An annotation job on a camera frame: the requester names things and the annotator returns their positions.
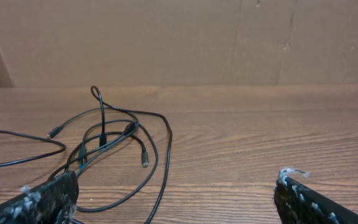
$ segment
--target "black object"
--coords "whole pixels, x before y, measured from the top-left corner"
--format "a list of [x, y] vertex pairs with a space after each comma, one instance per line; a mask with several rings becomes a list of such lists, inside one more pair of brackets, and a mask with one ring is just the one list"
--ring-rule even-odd
[[[79, 169], [79, 171], [76, 173], [77, 178], [79, 178], [79, 176], [88, 168], [88, 166], [97, 158], [99, 157], [101, 154], [105, 153], [106, 151], [110, 150], [111, 148], [117, 146], [119, 143], [123, 142], [123, 140], [131, 137], [133, 139], [135, 139], [141, 146], [142, 146], [142, 165], [145, 167], [149, 162], [148, 162], [148, 155], [147, 155], [147, 151], [145, 150], [145, 146], [144, 143], [137, 138], [134, 134], [135, 132], [138, 130], [138, 128], [141, 128], [141, 130], [146, 134], [146, 136], [148, 137], [154, 153], [155, 153], [155, 163], [154, 166], [152, 168], [152, 170], [150, 171], [150, 174], [146, 177], [146, 179], [138, 186], [136, 187], [131, 193], [127, 194], [125, 197], [123, 197], [122, 199], [118, 200], [117, 202], [111, 203], [109, 205], [100, 207], [100, 208], [82, 208], [82, 207], [77, 207], [77, 210], [79, 212], [88, 212], [88, 213], [93, 213], [93, 212], [102, 212], [105, 211], [107, 209], [110, 208], [114, 208], [118, 205], [120, 205], [121, 203], [125, 202], [126, 200], [128, 200], [129, 198], [131, 198], [132, 196], [134, 196], [151, 178], [151, 176], [153, 175], [154, 171], [157, 168], [157, 164], [158, 164], [158, 151], [157, 151], [157, 147], [154, 144], [154, 141], [151, 137], [151, 135], [149, 134], [149, 132], [146, 130], [145, 127], [143, 127], [143, 125], [141, 125], [139, 123], [138, 118], [134, 115], [134, 114], [145, 114], [145, 115], [151, 115], [151, 116], [156, 116], [159, 117], [163, 120], [163, 122], [165, 123], [165, 126], [167, 127], [167, 131], [169, 134], [169, 140], [168, 140], [168, 147], [167, 147], [167, 160], [166, 160], [166, 164], [165, 164], [165, 173], [164, 173], [164, 178], [163, 178], [163, 182], [161, 185], [161, 189], [160, 189], [160, 193], [157, 197], [157, 200], [154, 204], [154, 207], [149, 215], [149, 217], [146, 219], [145, 223], [150, 223], [155, 215], [155, 213], [157, 212], [157, 208], [161, 202], [162, 196], [163, 196], [163, 192], [165, 190], [165, 186], [167, 184], [167, 179], [168, 179], [168, 170], [169, 170], [169, 164], [170, 164], [170, 152], [171, 152], [171, 145], [172, 145], [172, 129], [168, 123], [168, 120], [161, 114], [158, 113], [153, 113], [153, 112], [146, 112], [146, 111], [135, 111], [135, 110], [125, 110], [122, 108], [118, 108], [116, 106], [112, 106], [107, 104], [106, 102], [104, 102], [101, 99], [101, 93], [98, 90], [97, 87], [92, 86], [91, 87], [91, 93], [92, 95], [100, 102], [101, 107], [100, 108], [95, 108], [95, 109], [91, 109], [88, 111], [84, 111], [72, 118], [70, 118], [69, 120], [65, 121], [62, 125], [60, 125], [59, 127], [56, 127], [54, 130], [52, 130], [48, 135], [50, 138], [52, 138], [53, 136], [56, 136], [65, 126], [67, 126], [70, 122], [72, 122], [74, 119], [89, 113], [91, 111], [97, 111], [100, 110], [102, 111], [102, 122], [99, 124], [95, 124], [94, 126], [90, 127], [84, 134], [83, 136], [83, 140], [82, 142], [71, 152], [69, 158], [67, 159], [67, 163], [63, 166], [61, 166], [59, 169], [57, 169], [55, 172], [52, 173], [52, 175], [50, 176], [50, 178], [53, 178], [54, 175], [56, 175], [57, 173], [59, 173], [61, 170], [67, 170], [69, 169], [70, 165], [76, 161], [80, 161], [81, 163], [81, 167]], [[128, 116], [130, 116], [132, 118], [132, 120], [128, 120], [128, 119], [119, 119], [119, 120], [110, 120], [110, 121], [105, 121], [104, 120], [104, 109], [108, 109], [108, 110], [115, 110], [115, 111], [119, 111], [122, 112]], [[109, 124], [109, 123], [116, 123], [116, 122], [127, 122], [129, 123], [125, 130], [122, 132], [116, 131], [116, 132], [108, 132], [108, 133], [103, 133], [103, 126], [105, 126], [105, 124]], [[101, 134], [97, 134], [95, 136], [91, 136], [89, 137], [89, 133], [99, 127], [102, 126], [102, 133]], [[91, 151], [87, 151], [86, 149], [86, 143], [90, 142], [93, 139], [99, 139], [99, 143], [101, 142], [101, 138], [104, 139], [103, 135], [116, 135], [117, 137], [115, 139], [113, 139], [112, 141], [107, 142], [106, 144], [97, 147], [96, 149], [93, 149]], [[95, 154], [93, 157], [89, 158], [89, 159], [85, 159], [87, 156], [91, 155], [91, 154]], [[81, 223], [78, 220], [73, 219], [71, 221], [72, 223]]]
[[69, 223], [78, 198], [74, 172], [65, 172], [0, 204], [0, 224]]
[[26, 159], [19, 159], [19, 160], [16, 160], [16, 161], [0, 163], [0, 167], [21, 164], [23, 162], [30, 162], [30, 161], [34, 161], [36, 159], [42, 159], [42, 158], [45, 158], [45, 157], [48, 157], [48, 156], [52, 156], [52, 155], [61, 153], [64, 150], [66, 150], [66, 146], [63, 143], [58, 142], [58, 141], [54, 141], [54, 140], [50, 140], [50, 139], [40, 138], [40, 137], [37, 137], [37, 136], [31, 136], [31, 135], [27, 135], [27, 134], [15, 133], [15, 132], [12, 132], [12, 131], [3, 131], [3, 130], [0, 130], [0, 134], [10, 134], [10, 135], [14, 135], [14, 136], [23, 137], [23, 138], [35, 139], [35, 140], [39, 140], [39, 141], [43, 141], [43, 142], [47, 142], [47, 143], [52, 143], [52, 144], [55, 144], [57, 146], [60, 146], [60, 149], [56, 150], [54, 152], [49, 152], [49, 153], [45, 153], [45, 154], [42, 154], [42, 155], [39, 155], [39, 156], [33, 156], [33, 157], [30, 157], [30, 158], [26, 158]]
[[283, 224], [358, 224], [358, 214], [314, 190], [284, 177], [277, 180], [274, 202]]
[[[85, 132], [82, 142], [71, 152], [71, 154], [69, 155], [69, 157], [67, 159], [67, 163], [64, 164], [63, 166], [61, 166], [60, 168], [58, 168], [56, 171], [54, 171], [51, 174], [51, 176], [49, 177], [48, 180], [50, 182], [53, 182], [53, 180], [55, 180], [54, 179], [55, 175], [57, 175], [62, 170], [68, 171], [68, 169], [70, 168], [70, 165], [73, 164], [76, 161], [80, 162], [81, 167], [80, 167], [79, 171], [76, 174], [74, 174], [74, 177], [76, 177], [76, 179], [79, 178], [79, 176], [89, 167], [89, 165], [97, 157], [99, 157], [101, 154], [105, 153], [106, 151], [112, 149], [113, 147], [117, 146], [119, 143], [123, 142], [127, 138], [132, 138], [132, 139], [136, 140], [141, 145], [141, 147], [142, 147], [142, 155], [141, 155], [142, 165], [143, 165], [143, 167], [147, 167], [148, 164], [149, 164], [149, 156], [147, 154], [145, 144], [143, 143], [143, 141], [141, 139], [139, 139], [137, 136], [135, 136], [135, 133], [140, 128], [146, 134], [146, 136], [148, 137], [148, 139], [149, 139], [149, 141], [150, 141], [150, 143], [151, 143], [151, 145], [153, 147], [153, 150], [154, 150], [155, 162], [154, 162], [153, 168], [151, 169], [150, 174], [146, 177], [146, 179], [138, 187], [136, 187], [131, 193], [127, 194], [125, 197], [123, 197], [122, 199], [118, 200], [117, 202], [111, 203], [111, 204], [109, 204], [107, 206], [103, 206], [103, 207], [100, 207], [100, 208], [77, 207], [77, 210], [79, 212], [88, 212], [88, 213], [89, 212], [102, 212], [104, 210], [114, 208], [114, 207], [120, 205], [121, 203], [125, 202], [126, 200], [130, 199], [132, 196], [134, 196], [151, 179], [153, 173], [155, 172], [155, 170], [157, 168], [157, 164], [158, 164], [157, 147], [156, 147], [156, 145], [154, 143], [153, 138], [149, 134], [149, 132], [146, 130], [146, 128], [143, 125], [141, 125], [139, 123], [138, 118], [134, 114], [145, 114], [145, 115], [159, 117], [165, 123], [165, 126], [166, 126], [168, 134], [169, 134], [169, 140], [168, 140], [168, 146], [167, 146], [167, 160], [166, 160], [166, 164], [165, 164], [165, 172], [164, 172], [164, 177], [163, 177], [163, 182], [162, 182], [162, 185], [161, 185], [160, 193], [159, 193], [159, 195], [157, 197], [157, 200], [156, 200], [156, 202], [154, 204], [154, 207], [153, 207], [149, 217], [145, 221], [145, 223], [150, 223], [152, 221], [155, 213], [157, 212], [157, 208], [158, 208], [158, 206], [159, 206], [159, 204], [161, 202], [163, 192], [165, 190], [165, 186], [167, 184], [167, 179], [168, 179], [168, 170], [169, 170], [169, 165], [170, 165], [170, 152], [171, 152], [171, 145], [172, 145], [172, 129], [171, 129], [169, 123], [168, 123], [168, 120], [163, 115], [158, 114], [158, 113], [152, 113], [152, 112], [146, 112], [146, 111], [125, 110], [125, 109], [121, 109], [121, 108], [118, 108], [118, 107], [115, 107], [115, 106], [111, 106], [111, 105], [107, 104], [106, 102], [104, 102], [102, 100], [101, 93], [100, 93], [99, 89], [97, 87], [95, 87], [95, 86], [91, 87], [91, 92], [92, 92], [92, 95], [99, 101], [100, 108], [95, 108], [95, 109], [91, 109], [91, 110], [88, 110], [88, 111], [84, 111], [84, 112], [82, 112], [82, 113], [70, 118], [69, 120], [65, 121], [62, 125], [57, 126], [52, 131], [50, 131], [48, 133], [48, 135], [47, 135], [47, 139], [38, 138], [38, 137], [34, 137], [34, 136], [26, 136], [26, 135], [19, 134], [19, 133], [0, 131], [0, 133], [13, 134], [13, 135], [17, 135], [17, 136], [26, 137], [26, 138], [37, 139], [37, 140], [41, 140], [41, 141], [45, 141], [45, 142], [59, 144], [59, 145], [62, 146], [62, 149], [60, 151], [57, 151], [57, 152], [51, 152], [50, 154], [44, 154], [44, 155], [41, 155], [41, 156], [38, 156], [38, 157], [31, 157], [31, 158], [20, 160], [20, 161], [12, 161], [12, 162], [8, 162], [8, 163], [0, 164], [0, 166], [9, 166], [9, 165], [18, 164], [18, 163], [21, 163], [21, 162], [31, 161], [31, 160], [34, 160], [34, 159], [40, 159], [41, 157], [50, 156], [52, 154], [56, 154], [56, 153], [64, 151], [65, 146], [60, 142], [56, 142], [56, 141], [51, 140], [51, 138], [54, 138], [57, 134], [59, 134], [59, 132], [62, 131], [63, 128], [66, 127], [69, 123], [71, 123], [74, 119], [79, 118], [80, 116], [83, 116], [84, 114], [89, 113], [91, 111], [99, 111], [100, 110], [101, 115], [102, 115], [102, 122], [99, 123], [99, 124], [93, 125], [92, 127], [90, 127]], [[130, 116], [132, 118], [132, 120], [129, 120], [129, 119], [117, 119], [117, 120], [105, 121], [105, 118], [104, 118], [104, 107], [105, 106], [106, 106], [106, 109], [108, 109], [108, 110], [114, 110], [114, 111], [119, 111], [119, 112], [125, 113], [126, 115]], [[113, 131], [113, 132], [107, 132], [107, 133], [105, 132], [105, 125], [106, 124], [118, 123], [118, 122], [126, 122], [126, 123], [129, 123], [129, 124], [126, 126], [125, 130], [123, 130], [123, 131]], [[95, 128], [99, 127], [99, 126], [102, 127], [101, 134], [97, 134], [95, 136], [90, 136], [89, 137], [90, 132], [92, 130], [94, 130]], [[117, 137], [115, 139], [113, 139], [112, 141], [107, 142], [107, 135], [109, 135], [109, 136], [110, 135], [116, 135]], [[96, 149], [93, 149], [93, 150], [88, 152], [87, 148], [86, 148], [86, 143], [88, 143], [88, 142], [90, 142], [90, 141], [92, 141], [94, 139], [99, 139], [99, 147], [97, 147]], [[92, 154], [94, 154], [94, 155], [91, 158], [87, 159], [87, 156], [90, 156]], [[23, 196], [22, 198], [17, 198], [16, 197], [16, 198], [14, 198], [12, 200], [14, 202], [16, 202], [17, 200], [29, 200], [29, 198]], [[6, 203], [8, 203], [8, 205], [12, 205], [12, 200], [8, 201], [9, 203], [8, 202], [6, 202]], [[47, 209], [46, 207], [48, 205], [49, 206], [53, 205], [52, 207], [54, 207], [54, 204], [51, 204], [51, 203], [53, 203], [54, 200], [57, 200], [59, 203], [61, 203], [63, 199], [59, 198], [59, 197], [55, 197], [55, 198], [49, 197], [49, 199], [46, 200], [46, 201], [43, 201], [43, 200], [41, 201], [40, 200], [38, 202], [38, 205], [42, 204], [43, 209]], [[1, 206], [6, 207], [7, 206], [6, 203], [0, 205], [0, 208], [1, 208]], [[55, 220], [60, 221], [62, 219], [60, 212], [58, 212], [58, 213], [53, 212], [53, 213], [48, 213], [48, 214], [50, 214], [51, 216], [49, 217], [49, 219], [46, 219], [46, 220], [42, 219], [44, 223], [50, 223], [51, 221], [55, 221]], [[1, 218], [1, 220], [0, 220], [1, 223], [5, 223], [4, 222], [5, 220], [3, 218]], [[38, 222], [39, 220], [38, 219], [36, 219], [36, 220], [33, 219], [33, 220], [25, 220], [25, 221], [29, 221], [28, 223], [33, 223], [31, 221], [37, 221]], [[70, 221], [72, 223], [82, 223], [82, 222], [80, 222], [78, 220], [75, 220], [75, 219], [71, 219]]]

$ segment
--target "white speckle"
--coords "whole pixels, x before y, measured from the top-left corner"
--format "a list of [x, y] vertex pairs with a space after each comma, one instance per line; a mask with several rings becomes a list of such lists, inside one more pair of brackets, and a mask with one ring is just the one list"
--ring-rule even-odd
[[340, 224], [338, 219], [336, 218], [335, 213], [331, 212], [328, 217], [330, 220], [332, 220], [335, 224]]
[[15, 210], [13, 208], [6, 208], [6, 210], [9, 210], [8, 211], [9, 213], [14, 213], [15, 212]]
[[31, 206], [32, 206], [32, 201], [28, 197], [25, 197], [24, 198], [24, 207], [27, 210], [30, 210]]
[[20, 212], [22, 212], [22, 207], [21, 206], [16, 207], [12, 218], [15, 219], [20, 214]]
[[318, 207], [318, 204], [312, 202], [312, 203], [311, 203], [311, 207], [314, 208], [317, 212], [322, 213], [321, 210], [320, 210], [320, 208]]
[[309, 173], [305, 171], [287, 167], [282, 169], [278, 174], [278, 182], [287, 186], [287, 182], [285, 179], [288, 177], [289, 174], [296, 174], [296, 173], [302, 174], [305, 177], [309, 177]]
[[28, 185], [25, 185], [20, 188], [20, 192], [22, 192], [22, 193], [27, 193], [29, 191], [30, 191], [30, 187]]
[[28, 193], [27, 197], [29, 199], [35, 200], [35, 202], [39, 202], [41, 200], [41, 193], [40, 192]]
[[65, 218], [72, 219], [76, 210], [77, 210], [77, 206], [75, 206], [75, 205], [70, 205], [70, 211], [69, 211], [69, 212], [67, 212], [67, 211], [65, 212]]
[[5, 217], [2, 217], [1, 219], [0, 219], [0, 224], [1, 223], [4, 223], [6, 221], [6, 218]]
[[35, 220], [36, 220], [37, 222], [39, 222], [39, 221], [41, 220], [41, 218], [42, 218], [41, 213], [38, 213], [38, 215], [37, 215], [37, 217], [35, 218]]
[[292, 190], [295, 192], [296, 197], [298, 197], [298, 189], [296, 185], [292, 185]]

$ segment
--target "black wire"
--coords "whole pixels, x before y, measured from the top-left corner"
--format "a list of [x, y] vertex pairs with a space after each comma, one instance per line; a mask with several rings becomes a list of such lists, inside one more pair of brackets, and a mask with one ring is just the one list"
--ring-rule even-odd
[[106, 123], [104, 122], [104, 105], [103, 105], [103, 100], [102, 100], [102, 94], [100, 94], [100, 91], [98, 89], [98, 87], [96, 86], [91, 86], [91, 92], [93, 93], [93, 90], [95, 90], [98, 93], [98, 98], [99, 98], [99, 102], [100, 102], [100, 111], [102, 114], [102, 135], [104, 135], [104, 132], [106, 130]]
[[[99, 98], [93, 93], [92, 91], [92, 95], [99, 100]], [[164, 190], [165, 190], [165, 186], [167, 185], [167, 180], [168, 180], [168, 171], [169, 171], [169, 162], [170, 162], [170, 157], [171, 157], [171, 146], [172, 146], [172, 137], [173, 137], [173, 133], [172, 133], [172, 129], [171, 126], [169, 125], [168, 120], [166, 119], [166, 117], [164, 117], [164, 115], [162, 114], [158, 114], [158, 113], [153, 113], [153, 112], [147, 112], [147, 111], [136, 111], [136, 110], [125, 110], [125, 109], [121, 109], [115, 106], [111, 106], [105, 102], [103, 102], [104, 105], [108, 106], [109, 108], [113, 109], [113, 110], [117, 110], [117, 111], [121, 111], [123, 113], [139, 113], [139, 114], [146, 114], [146, 115], [151, 115], [151, 116], [157, 116], [159, 118], [161, 118], [164, 123], [165, 126], [167, 127], [168, 133], [169, 133], [169, 140], [168, 140], [168, 148], [167, 148], [167, 161], [165, 163], [165, 173], [164, 173], [164, 179], [162, 181], [162, 185], [161, 185], [161, 189], [160, 189], [160, 193], [158, 194], [158, 198], [157, 201], [155, 202], [154, 208], [152, 210], [152, 212], [150, 213], [148, 219], [146, 220], [145, 223], [150, 223], [155, 215], [155, 213], [157, 212], [158, 206], [160, 205]]]
[[30, 162], [30, 161], [34, 161], [36, 159], [42, 159], [42, 158], [45, 158], [48, 156], [52, 156], [52, 155], [61, 153], [66, 149], [66, 146], [63, 143], [54, 141], [54, 140], [50, 140], [50, 139], [40, 138], [40, 137], [36, 137], [36, 136], [30, 136], [27, 134], [15, 133], [12, 131], [3, 131], [3, 130], [0, 130], [0, 134], [11, 134], [11, 135], [19, 136], [19, 137], [23, 137], [23, 138], [35, 139], [35, 140], [39, 140], [39, 141], [43, 141], [43, 142], [47, 142], [47, 143], [56, 144], [61, 147], [61, 149], [59, 149], [57, 151], [45, 153], [45, 154], [42, 154], [39, 156], [33, 156], [33, 157], [26, 158], [26, 159], [19, 159], [19, 160], [11, 161], [11, 162], [2, 162], [2, 163], [0, 163], [0, 167], [12, 166], [12, 165], [16, 165], [16, 164], [21, 164], [23, 162]]
[[[172, 134], [172, 129], [171, 129], [170, 125], [169, 125], [169, 122], [167, 121], [167, 119], [163, 115], [158, 114], [158, 113], [152, 113], [152, 112], [146, 112], [146, 111], [125, 110], [125, 109], [121, 109], [121, 108], [118, 108], [118, 107], [115, 107], [115, 106], [111, 106], [111, 105], [107, 104], [106, 102], [104, 102], [102, 100], [101, 93], [100, 93], [99, 89], [96, 86], [91, 87], [91, 92], [92, 92], [92, 95], [100, 102], [100, 108], [90, 109], [88, 111], [84, 111], [84, 112], [82, 112], [82, 113], [70, 118], [69, 120], [65, 121], [62, 125], [60, 125], [58, 128], [55, 128], [53, 130], [53, 135], [52, 134], [48, 135], [48, 137], [52, 138], [52, 137], [56, 136], [56, 134], [58, 134], [65, 126], [67, 126], [74, 119], [77, 119], [80, 116], [82, 116], [82, 115], [84, 115], [86, 113], [89, 113], [91, 111], [101, 110], [102, 122], [99, 123], [99, 124], [95, 124], [94, 126], [90, 127], [85, 132], [85, 134], [83, 136], [83, 139], [82, 139], [82, 142], [76, 148], [74, 148], [74, 150], [70, 153], [66, 164], [62, 165], [57, 170], [55, 170], [50, 175], [50, 177], [48, 179], [52, 180], [63, 169], [65, 171], [68, 170], [70, 165], [73, 164], [74, 162], [76, 162], [76, 161], [84, 161], [84, 159], [86, 160], [87, 156], [97, 152], [97, 154], [94, 155], [90, 160], [88, 160], [84, 164], [82, 164], [82, 166], [80, 167], [79, 171], [76, 173], [77, 178], [79, 178], [79, 176], [88, 168], [88, 166], [97, 157], [99, 157], [101, 154], [105, 153], [106, 151], [114, 148], [119, 143], [123, 142], [124, 140], [126, 140], [129, 137], [131, 137], [132, 139], [136, 140], [141, 145], [141, 147], [142, 147], [142, 159], [143, 159], [143, 153], [145, 153], [146, 156], [147, 156], [147, 151], [146, 151], [145, 145], [142, 142], [142, 140], [140, 140], [137, 136], [134, 135], [134, 133], [140, 127], [143, 130], [143, 132], [146, 134], [146, 136], [148, 137], [148, 139], [149, 139], [149, 141], [150, 141], [150, 143], [151, 143], [151, 145], [153, 147], [154, 154], [155, 154], [155, 162], [154, 162], [154, 166], [153, 166], [152, 170], [150, 171], [150, 174], [146, 177], [146, 179], [137, 188], [135, 188], [131, 193], [129, 193], [128, 195], [126, 195], [122, 199], [118, 200], [117, 202], [114, 202], [114, 203], [112, 203], [110, 205], [103, 206], [103, 207], [100, 207], [100, 208], [82, 208], [82, 207], [78, 207], [78, 211], [80, 211], [80, 212], [102, 212], [104, 210], [114, 208], [114, 207], [120, 205], [121, 203], [125, 202], [126, 200], [128, 200], [132, 196], [134, 196], [151, 179], [151, 177], [153, 176], [153, 174], [154, 174], [154, 172], [155, 172], [155, 170], [156, 170], [156, 168], [158, 166], [158, 150], [157, 150], [157, 147], [156, 147], [156, 145], [154, 143], [154, 140], [152, 139], [151, 135], [146, 130], [146, 128], [139, 123], [139, 120], [137, 119], [137, 117], [133, 113], [157, 116], [157, 117], [163, 119], [163, 121], [164, 121], [164, 123], [165, 123], [165, 125], [167, 127], [167, 130], [168, 130], [168, 133], [169, 133], [169, 140], [168, 140], [168, 147], [167, 147], [167, 161], [166, 161], [166, 164], [165, 164], [165, 173], [164, 173], [164, 178], [163, 178], [162, 186], [161, 186], [161, 189], [160, 189], [160, 193], [158, 194], [157, 200], [155, 202], [155, 205], [154, 205], [154, 207], [153, 207], [148, 219], [145, 221], [145, 223], [150, 223], [152, 221], [157, 209], [158, 209], [158, 206], [159, 206], [159, 204], [161, 202], [161, 199], [162, 199], [162, 196], [163, 196], [163, 192], [164, 192], [165, 187], [167, 185], [169, 162], [170, 162], [170, 151], [171, 151], [172, 135], [173, 135]], [[117, 119], [117, 120], [105, 121], [104, 106], [107, 106], [108, 109], [110, 109], [110, 110], [116, 110], [116, 111], [125, 113], [125, 114], [129, 115], [133, 120]], [[105, 132], [106, 124], [116, 123], [116, 122], [127, 122], [129, 124], [127, 125], [126, 129], [124, 131], [122, 131], [122, 132], [113, 131], [113, 132], [106, 133]], [[97, 134], [95, 136], [88, 137], [89, 133], [93, 129], [97, 128], [98, 126], [102, 126], [101, 134]], [[10, 132], [10, 131], [0, 131], [0, 133], [12, 134], [12, 135], [21, 136], [21, 137], [24, 137], [24, 138], [36, 139], [36, 140], [39, 140], [39, 141], [53, 143], [53, 144], [56, 144], [56, 145], [59, 145], [59, 146], [62, 147], [58, 151], [46, 153], [46, 154], [43, 154], [43, 155], [40, 155], [40, 156], [30, 157], [30, 158], [27, 158], [27, 159], [21, 159], [21, 160], [18, 160], [18, 161], [1, 163], [0, 167], [2, 167], [2, 166], [11, 166], [11, 165], [15, 165], [15, 164], [23, 163], [23, 162], [29, 162], [29, 161], [33, 161], [33, 160], [36, 160], [36, 159], [41, 159], [41, 158], [44, 158], [44, 157], [47, 157], [47, 156], [52, 156], [54, 154], [58, 154], [58, 153], [60, 153], [60, 152], [62, 152], [62, 151], [64, 151], [66, 149], [64, 144], [62, 144], [62, 143], [60, 143], [58, 141], [50, 140], [50, 139], [44, 139], [44, 138], [40, 138], [40, 137], [29, 136], [29, 135], [26, 135], [26, 134], [14, 133], [14, 132]], [[106, 139], [106, 135], [117, 135], [117, 137], [115, 139], [113, 139], [112, 141], [109, 141], [109, 142], [105, 141], [103, 145], [100, 144], [99, 147], [97, 147], [96, 149], [93, 149], [90, 152], [86, 151], [86, 143], [88, 143], [88, 142], [90, 142], [90, 141], [92, 141], [92, 140], [94, 140], [96, 138], [99, 138], [99, 139], [104, 138], [104, 139]], [[73, 159], [73, 157], [77, 153], [78, 153], [78, 157], [76, 159]], [[81, 224], [82, 223], [82, 222], [80, 222], [78, 220], [75, 220], [75, 219], [73, 219], [71, 222], [76, 223], [76, 224]]]

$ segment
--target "wooden surface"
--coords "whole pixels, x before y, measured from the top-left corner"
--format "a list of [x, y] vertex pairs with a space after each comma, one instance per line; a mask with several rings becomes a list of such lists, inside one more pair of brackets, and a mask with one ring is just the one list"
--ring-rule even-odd
[[358, 0], [0, 0], [0, 79], [17, 87], [358, 83]]
[[[160, 112], [172, 125], [168, 185], [154, 223], [280, 223], [273, 188], [286, 166], [311, 172], [309, 179], [295, 178], [358, 213], [358, 85], [140, 86], [101, 92], [110, 104]], [[71, 116], [97, 106], [88, 88], [0, 88], [0, 129], [45, 136]], [[107, 117], [125, 116], [109, 111]], [[135, 197], [112, 210], [76, 213], [81, 221], [141, 223], [147, 218], [163, 178], [167, 134], [157, 118], [140, 116], [140, 121], [160, 153], [155, 175]], [[19, 194], [25, 184], [34, 187], [45, 181], [84, 131], [98, 122], [100, 114], [92, 113], [64, 129], [56, 140], [68, 146], [66, 153], [0, 168], [0, 203]], [[149, 173], [140, 164], [139, 146], [126, 143], [81, 176], [78, 205], [107, 205]], [[153, 163], [149, 143], [147, 147]], [[0, 162], [54, 149], [0, 135]]]

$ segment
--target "cardboard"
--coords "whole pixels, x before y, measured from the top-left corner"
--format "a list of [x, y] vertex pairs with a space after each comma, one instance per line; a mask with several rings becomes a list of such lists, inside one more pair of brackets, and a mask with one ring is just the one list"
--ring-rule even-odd
[[0, 1], [1, 67], [13, 86], [358, 83], [358, 1]]

